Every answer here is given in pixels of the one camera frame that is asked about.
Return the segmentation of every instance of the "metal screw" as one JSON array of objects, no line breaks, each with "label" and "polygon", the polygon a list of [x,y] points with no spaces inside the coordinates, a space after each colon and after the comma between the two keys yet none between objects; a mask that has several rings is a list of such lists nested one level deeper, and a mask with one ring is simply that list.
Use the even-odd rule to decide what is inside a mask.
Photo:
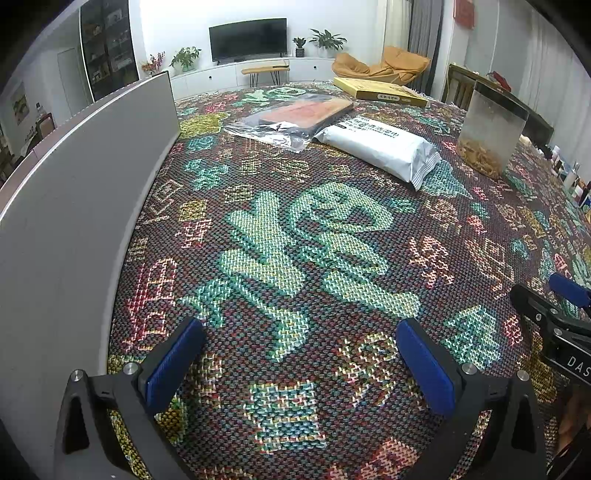
[{"label": "metal screw", "polygon": [[474,364],[462,364],[462,371],[466,375],[474,375],[476,372],[478,372],[478,369]]},{"label": "metal screw", "polygon": [[123,366],[123,373],[125,375],[133,375],[138,371],[139,365],[135,362],[129,362]]},{"label": "metal screw", "polygon": [[83,370],[76,369],[76,370],[74,370],[74,371],[73,371],[73,372],[70,374],[70,379],[71,379],[73,382],[78,382],[78,380],[81,380],[81,379],[82,379],[82,377],[84,377],[84,371],[83,371]]},{"label": "metal screw", "polygon": [[520,380],[527,382],[530,379],[530,375],[525,370],[518,370],[517,371],[517,378]]}]

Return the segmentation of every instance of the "clear plastic container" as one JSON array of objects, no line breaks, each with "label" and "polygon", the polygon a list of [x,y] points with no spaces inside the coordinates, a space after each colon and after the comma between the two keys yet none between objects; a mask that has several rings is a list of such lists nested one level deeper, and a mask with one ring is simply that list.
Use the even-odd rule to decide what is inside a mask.
[{"label": "clear plastic container", "polygon": [[464,162],[492,179],[500,178],[519,141],[529,112],[504,90],[476,82],[456,151]]}]

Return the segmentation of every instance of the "gray curtain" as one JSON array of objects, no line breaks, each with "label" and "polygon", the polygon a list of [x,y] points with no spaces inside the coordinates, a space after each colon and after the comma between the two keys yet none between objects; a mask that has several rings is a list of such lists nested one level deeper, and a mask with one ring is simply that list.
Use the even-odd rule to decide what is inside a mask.
[{"label": "gray curtain", "polygon": [[414,0],[413,14],[410,21],[408,51],[417,53],[431,60],[427,70],[414,79],[408,86],[418,92],[429,94],[435,75],[435,65],[439,52],[439,37],[443,0]]}]

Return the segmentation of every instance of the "patterned tablecloth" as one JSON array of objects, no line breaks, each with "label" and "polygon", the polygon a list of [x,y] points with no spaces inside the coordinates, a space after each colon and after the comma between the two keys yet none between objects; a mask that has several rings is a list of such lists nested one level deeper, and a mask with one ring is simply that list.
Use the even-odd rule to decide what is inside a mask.
[{"label": "patterned tablecloth", "polygon": [[[418,193],[324,145],[293,154],[223,132],[304,92],[346,96],[290,84],[177,105],[180,137],[121,272],[109,371],[201,315],[204,354],[157,417],[198,478],[400,478],[441,423],[396,346],[397,323],[415,317],[459,362],[528,370],[550,451],[564,381],[538,360],[540,337],[521,330],[507,294],[522,282],[551,296],[555,271],[588,284],[591,249],[547,163],[519,145],[501,181],[481,176],[454,151],[465,113],[435,101],[360,101],[351,113],[437,146],[444,160]],[[116,414],[113,425],[146,478]]]}]

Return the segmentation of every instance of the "television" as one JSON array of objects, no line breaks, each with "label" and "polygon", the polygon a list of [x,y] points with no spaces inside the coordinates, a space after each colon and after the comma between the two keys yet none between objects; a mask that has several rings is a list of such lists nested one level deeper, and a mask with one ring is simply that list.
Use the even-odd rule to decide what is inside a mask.
[{"label": "television", "polygon": [[287,19],[267,18],[209,27],[212,60],[287,53]]}]

